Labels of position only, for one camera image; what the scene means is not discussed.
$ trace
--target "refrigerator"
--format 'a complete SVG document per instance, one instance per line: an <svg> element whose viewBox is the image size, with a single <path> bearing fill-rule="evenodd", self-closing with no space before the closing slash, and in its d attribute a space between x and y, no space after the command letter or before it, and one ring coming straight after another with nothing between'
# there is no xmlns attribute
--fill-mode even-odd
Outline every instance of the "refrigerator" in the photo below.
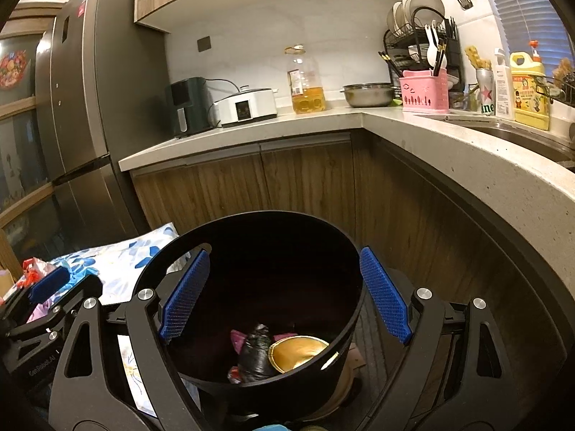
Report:
<svg viewBox="0 0 575 431"><path fill-rule="evenodd" d="M170 138L164 34L134 0L70 0L40 41L40 142L61 225L77 249L150 230L118 162Z"/></svg>

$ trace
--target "blue blinds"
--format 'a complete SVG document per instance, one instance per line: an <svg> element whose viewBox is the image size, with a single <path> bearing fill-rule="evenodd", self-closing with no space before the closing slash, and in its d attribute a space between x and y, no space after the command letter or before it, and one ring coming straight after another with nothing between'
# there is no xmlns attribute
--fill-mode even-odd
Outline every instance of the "blue blinds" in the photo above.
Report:
<svg viewBox="0 0 575 431"><path fill-rule="evenodd" d="M494 0L509 52L531 53L529 41L539 41L547 76L562 58L573 60L569 36L549 0Z"/></svg>

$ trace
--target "metal bolt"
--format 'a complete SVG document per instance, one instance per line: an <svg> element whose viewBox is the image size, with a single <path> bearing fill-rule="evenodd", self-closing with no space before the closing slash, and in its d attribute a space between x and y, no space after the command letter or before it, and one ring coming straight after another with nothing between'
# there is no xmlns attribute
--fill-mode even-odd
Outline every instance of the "metal bolt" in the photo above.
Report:
<svg viewBox="0 0 575 431"><path fill-rule="evenodd" d="M84 301L84 308L87 310L92 309L94 306L96 306L96 303L96 298L88 298L86 301Z"/></svg>
<svg viewBox="0 0 575 431"><path fill-rule="evenodd" d="M145 288L140 290L138 293L138 298L141 300L149 300L153 297L153 290L151 288Z"/></svg>
<svg viewBox="0 0 575 431"><path fill-rule="evenodd" d="M485 303L484 300L482 300L481 298L475 298L473 300L473 304L475 305L475 307L479 310L484 310L485 307L487 307L487 303Z"/></svg>
<svg viewBox="0 0 575 431"><path fill-rule="evenodd" d="M429 298L431 298L432 295L433 293L431 293L431 290L429 288L418 289L418 297L421 298L422 300L428 300Z"/></svg>

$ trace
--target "blue gripper pad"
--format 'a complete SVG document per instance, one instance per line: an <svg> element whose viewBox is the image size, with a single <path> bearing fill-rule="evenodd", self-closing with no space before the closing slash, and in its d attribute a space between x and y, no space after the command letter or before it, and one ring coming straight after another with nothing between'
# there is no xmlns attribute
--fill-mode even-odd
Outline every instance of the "blue gripper pad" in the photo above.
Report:
<svg viewBox="0 0 575 431"><path fill-rule="evenodd" d="M369 247L361 250L359 269L387 330L406 344L412 335L407 305Z"/></svg>
<svg viewBox="0 0 575 431"><path fill-rule="evenodd" d="M160 337L166 343L182 334L210 273L210 256L202 249L164 305Z"/></svg>
<svg viewBox="0 0 575 431"><path fill-rule="evenodd" d="M28 299L33 305L41 305L70 281L70 272L65 267L56 267L30 289Z"/></svg>

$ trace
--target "white countertop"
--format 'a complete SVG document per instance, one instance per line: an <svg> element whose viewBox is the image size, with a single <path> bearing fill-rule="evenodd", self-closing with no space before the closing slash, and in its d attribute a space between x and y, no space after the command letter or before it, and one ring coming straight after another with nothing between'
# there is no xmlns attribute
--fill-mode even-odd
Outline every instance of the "white countertop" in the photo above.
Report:
<svg viewBox="0 0 575 431"><path fill-rule="evenodd" d="M404 113L401 107L291 113L168 140L123 159L120 168L128 171L271 139L365 128L481 199L541 254L575 298L575 173L506 140L419 115Z"/></svg>

